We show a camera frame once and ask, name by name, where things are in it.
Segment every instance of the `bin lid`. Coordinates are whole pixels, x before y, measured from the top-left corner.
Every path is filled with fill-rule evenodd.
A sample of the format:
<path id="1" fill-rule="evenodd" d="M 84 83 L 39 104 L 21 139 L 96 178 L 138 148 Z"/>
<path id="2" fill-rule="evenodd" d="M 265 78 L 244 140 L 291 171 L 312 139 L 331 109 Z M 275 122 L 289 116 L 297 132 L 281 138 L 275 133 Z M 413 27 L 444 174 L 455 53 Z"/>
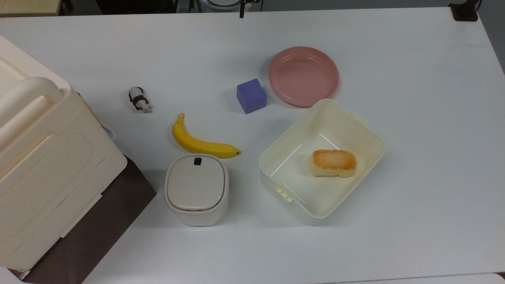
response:
<path id="1" fill-rule="evenodd" d="M 186 211 L 202 211 L 217 205 L 224 193 L 225 174 L 221 164 L 210 157 L 190 156 L 176 161 L 169 169 L 167 197 Z"/>

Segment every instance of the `banana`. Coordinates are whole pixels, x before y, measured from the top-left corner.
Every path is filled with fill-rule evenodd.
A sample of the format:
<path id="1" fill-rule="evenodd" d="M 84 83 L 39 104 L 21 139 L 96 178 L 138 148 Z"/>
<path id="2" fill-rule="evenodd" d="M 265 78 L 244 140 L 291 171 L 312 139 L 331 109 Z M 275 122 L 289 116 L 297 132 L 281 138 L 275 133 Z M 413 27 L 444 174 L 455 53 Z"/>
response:
<path id="1" fill-rule="evenodd" d="M 177 121 L 172 126 L 172 135 L 181 147 L 192 153 L 210 154 L 218 158 L 231 158 L 240 154 L 240 150 L 232 145 L 206 142 L 189 135 L 184 128 L 183 113 L 179 114 Z"/>

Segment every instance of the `pink plate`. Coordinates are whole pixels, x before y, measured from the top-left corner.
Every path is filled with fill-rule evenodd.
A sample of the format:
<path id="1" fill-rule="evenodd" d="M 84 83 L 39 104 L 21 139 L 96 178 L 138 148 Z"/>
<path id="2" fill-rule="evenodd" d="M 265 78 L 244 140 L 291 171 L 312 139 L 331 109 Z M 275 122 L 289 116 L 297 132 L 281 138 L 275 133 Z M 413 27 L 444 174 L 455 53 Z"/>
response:
<path id="1" fill-rule="evenodd" d="M 281 99 L 295 106 L 311 107 L 335 92 L 339 76 L 337 66 L 326 54 L 296 46 L 272 59 L 268 80 Z"/>

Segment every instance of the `panda figurine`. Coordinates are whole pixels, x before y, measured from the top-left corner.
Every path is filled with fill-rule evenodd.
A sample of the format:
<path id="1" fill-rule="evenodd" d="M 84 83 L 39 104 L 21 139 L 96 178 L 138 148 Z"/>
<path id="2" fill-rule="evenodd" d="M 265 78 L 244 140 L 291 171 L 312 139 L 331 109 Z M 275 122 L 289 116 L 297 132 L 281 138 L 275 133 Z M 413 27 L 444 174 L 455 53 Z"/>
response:
<path id="1" fill-rule="evenodd" d="M 144 90 L 141 87 L 132 87 L 128 96 L 135 108 L 143 113 L 153 113 L 149 101 L 144 97 Z"/>

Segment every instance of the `sponge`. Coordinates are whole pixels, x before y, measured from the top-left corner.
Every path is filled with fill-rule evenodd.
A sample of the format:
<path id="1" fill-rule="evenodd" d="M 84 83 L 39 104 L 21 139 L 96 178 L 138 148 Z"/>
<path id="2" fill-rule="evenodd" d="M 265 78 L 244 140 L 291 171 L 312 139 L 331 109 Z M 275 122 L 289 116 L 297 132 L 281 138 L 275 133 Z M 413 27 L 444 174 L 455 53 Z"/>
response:
<path id="1" fill-rule="evenodd" d="M 267 105 L 267 94 L 258 79 L 254 79 L 237 86 L 237 100 L 248 114 Z"/>

